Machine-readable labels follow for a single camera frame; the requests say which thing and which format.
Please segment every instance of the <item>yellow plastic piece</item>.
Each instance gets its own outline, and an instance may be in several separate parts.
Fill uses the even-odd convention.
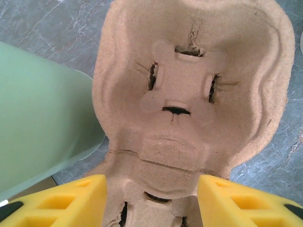
[[[18,198],[24,205],[0,227],[100,227],[107,198],[104,175]]]
[[[204,227],[303,227],[284,204],[299,204],[210,175],[202,175],[198,201]]]

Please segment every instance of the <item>green plastic container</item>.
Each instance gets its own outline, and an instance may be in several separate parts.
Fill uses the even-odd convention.
[[[92,78],[0,42],[0,201],[93,153]]]

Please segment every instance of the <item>floor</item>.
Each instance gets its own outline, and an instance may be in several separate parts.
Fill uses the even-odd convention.
[[[0,1],[0,41],[36,53],[90,76],[101,27],[111,0]],[[296,40],[288,103],[271,143],[232,171],[232,181],[303,205],[303,0],[278,0],[291,19]],[[58,184],[80,178],[105,157],[108,139],[85,160],[53,176]]]

